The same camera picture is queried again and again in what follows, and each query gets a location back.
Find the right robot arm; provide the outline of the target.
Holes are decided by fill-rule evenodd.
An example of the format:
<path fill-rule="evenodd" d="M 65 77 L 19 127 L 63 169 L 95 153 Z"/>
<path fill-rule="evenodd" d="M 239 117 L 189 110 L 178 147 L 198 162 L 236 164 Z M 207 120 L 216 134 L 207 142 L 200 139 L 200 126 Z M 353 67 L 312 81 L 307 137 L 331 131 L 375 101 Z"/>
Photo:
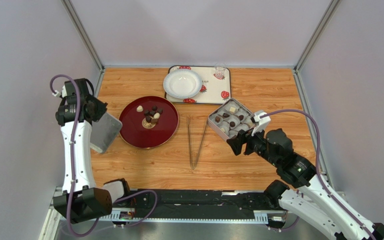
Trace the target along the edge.
<path fill-rule="evenodd" d="M 373 223 L 350 207 L 308 159 L 294 152 L 282 129 L 255 135 L 240 130 L 226 142 L 235 155 L 255 153 L 276 168 L 281 179 L 264 191 L 275 208 L 295 214 L 330 240 L 384 239 L 384 224 Z"/>

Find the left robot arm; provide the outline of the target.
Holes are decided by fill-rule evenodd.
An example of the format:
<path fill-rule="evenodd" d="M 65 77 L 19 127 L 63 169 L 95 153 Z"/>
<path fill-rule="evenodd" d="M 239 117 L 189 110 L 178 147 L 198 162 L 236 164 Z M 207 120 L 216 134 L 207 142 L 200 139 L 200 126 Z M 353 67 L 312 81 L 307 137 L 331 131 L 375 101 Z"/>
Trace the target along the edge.
<path fill-rule="evenodd" d="M 86 78 L 68 78 L 62 91 L 51 89 L 61 103 L 55 118 L 62 133 L 65 173 L 62 194 L 53 198 L 54 209 L 71 224 L 111 214 L 116 200 L 130 188 L 123 178 L 97 187 L 91 151 L 105 153 L 122 129 L 122 122 L 107 112 Z"/>

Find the silver tin lid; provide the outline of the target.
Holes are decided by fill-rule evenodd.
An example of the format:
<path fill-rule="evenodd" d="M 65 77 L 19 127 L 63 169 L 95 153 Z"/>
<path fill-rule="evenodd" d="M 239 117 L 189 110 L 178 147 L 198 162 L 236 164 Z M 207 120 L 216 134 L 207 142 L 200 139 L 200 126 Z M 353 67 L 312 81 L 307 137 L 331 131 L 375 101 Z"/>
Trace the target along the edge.
<path fill-rule="evenodd" d="M 122 129 L 122 122 L 106 112 L 99 121 L 92 123 L 90 148 L 104 154 Z"/>

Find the metal serving tongs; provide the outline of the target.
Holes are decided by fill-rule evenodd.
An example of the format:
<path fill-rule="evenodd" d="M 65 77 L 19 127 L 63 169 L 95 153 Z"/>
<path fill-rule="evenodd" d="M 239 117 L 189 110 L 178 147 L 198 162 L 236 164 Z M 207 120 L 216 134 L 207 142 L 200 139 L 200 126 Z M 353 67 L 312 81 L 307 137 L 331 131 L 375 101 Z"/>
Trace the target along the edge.
<path fill-rule="evenodd" d="M 195 170 L 200 161 L 202 151 L 204 149 L 204 142 L 206 139 L 208 123 L 204 122 L 201 131 L 193 129 L 194 120 L 191 115 L 186 117 L 186 131 L 187 131 L 187 143 L 188 143 L 188 159 L 191 170 Z"/>

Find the pink chocolate tin box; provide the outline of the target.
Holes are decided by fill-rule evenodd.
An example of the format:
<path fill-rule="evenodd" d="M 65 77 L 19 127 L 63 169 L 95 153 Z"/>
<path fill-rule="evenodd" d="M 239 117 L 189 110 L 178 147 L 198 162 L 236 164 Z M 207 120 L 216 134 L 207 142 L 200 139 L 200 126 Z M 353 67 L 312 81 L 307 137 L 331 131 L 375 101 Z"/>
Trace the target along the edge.
<path fill-rule="evenodd" d="M 235 137 L 239 131 L 255 128 L 254 113 L 238 100 L 230 98 L 207 118 L 207 125 L 224 141 Z"/>

